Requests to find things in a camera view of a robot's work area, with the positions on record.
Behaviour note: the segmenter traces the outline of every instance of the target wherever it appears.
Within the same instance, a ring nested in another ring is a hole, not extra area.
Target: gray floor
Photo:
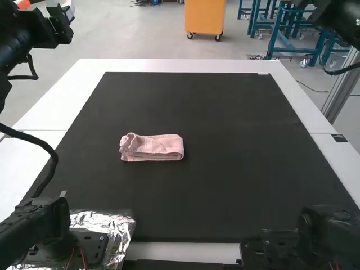
[[[262,40],[250,39],[246,35],[249,22],[236,19],[239,0],[228,0],[221,42],[205,35],[188,40],[184,31],[184,5],[168,3],[130,8],[129,0],[74,1],[73,42],[55,50],[31,51],[40,79],[13,82],[1,122],[15,124],[81,58],[246,59],[248,53],[264,54],[267,50],[269,35],[265,34]],[[38,6],[44,12],[44,3]],[[313,44],[315,41],[307,37],[302,42]],[[313,89],[330,90],[334,83],[335,78],[319,67],[302,69],[299,60],[282,62],[296,80]],[[25,65],[13,71],[13,74],[23,73],[28,73]],[[318,107],[322,106],[326,93],[303,89]],[[359,101],[360,98],[353,102],[360,104]]]

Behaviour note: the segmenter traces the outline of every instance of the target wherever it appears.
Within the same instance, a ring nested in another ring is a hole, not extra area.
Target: aluminum foil
[[[70,228],[106,233],[109,243],[102,262],[97,269],[121,269],[126,250],[135,229],[135,220],[129,211],[123,213],[105,213],[102,211],[76,211],[70,215]],[[18,264],[12,269],[52,270],[56,268],[38,268],[30,264]]]

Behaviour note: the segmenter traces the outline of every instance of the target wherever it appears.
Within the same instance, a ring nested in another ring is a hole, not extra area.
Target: cable
[[[331,75],[331,76],[340,75],[340,74],[343,74],[343,73],[348,72],[350,70],[360,68],[360,62],[352,64],[352,65],[347,66],[347,67],[344,67],[343,69],[340,69],[340,70],[335,70],[335,71],[328,71],[328,70],[325,69],[324,66],[322,68],[325,71],[325,73],[328,74],[328,75]]]
[[[87,264],[86,264],[85,253],[83,252],[83,250],[82,250],[82,248],[80,246],[79,246],[79,250],[80,250],[80,253],[81,253],[81,257],[83,258],[84,270],[87,270],[88,267],[87,267]]]
[[[311,91],[329,93],[329,91],[326,91],[326,90],[315,90],[315,89],[311,88],[310,86],[307,86],[306,84],[304,84],[303,82],[301,82],[299,80],[297,80],[297,82],[302,84],[303,86],[309,88]],[[349,97],[360,97],[360,94],[351,94]]]
[[[32,196],[32,198],[39,197],[40,194],[43,192],[43,190],[49,184],[50,180],[52,179],[52,177],[55,174],[55,169],[56,169],[57,163],[59,162],[59,156],[57,155],[55,150],[47,142],[43,141],[42,139],[39,139],[32,135],[26,134],[24,132],[14,130],[2,123],[0,123],[0,132],[4,133],[6,135],[9,135],[13,138],[21,139],[26,142],[30,142],[35,145],[38,145],[50,154],[51,163],[50,163],[48,174],[47,174],[46,178],[44,179],[44,181],[38,186],[34,195]]]
[[[305,87],[309,88],[311,91],[314,91],[314,92],[324,92],[324,93],[329,93],[329,91],[326,91],[326,90],[315,90],[315,89],[313,89],[313,88],[311,88],[311,87],[307,86],[306,84],[304,84],[303,82],[301,82],[301,81],[299,81],[299,80],[297,80],[297,82],[298,82],[298,83],[300,83],[300,84],[302,84],[303,86],[305,86]]]
[[[73,252],[71,253],[70,259],[69,259],[69,261],[67,262],[67,265],[66,265],[65,270],[68,270],[69,265],[70,265],[70,262],[71,262],[71,260],[73,259],[74,253],[75,253],[75,249],[73,248]]]

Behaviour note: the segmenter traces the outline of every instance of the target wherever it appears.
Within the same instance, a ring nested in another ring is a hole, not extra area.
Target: pink towel
[[[120,140],[121,159],[125,161],[167,161],[184,157],[184,143],[179,135],[140,136],[128,133]]]

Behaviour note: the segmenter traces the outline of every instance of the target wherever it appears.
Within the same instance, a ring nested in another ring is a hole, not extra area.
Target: black mat
[[[185,158],[120,161],[128,132],[179,134]],[[270,75],[106,73],[57,152],[44,195],[131,208],[137,241],[238,242],[306,205],[357,209]]]
[[[166,260],[125,261],[122,270],[239,270],[239,265],[219,263],[171,262]]]

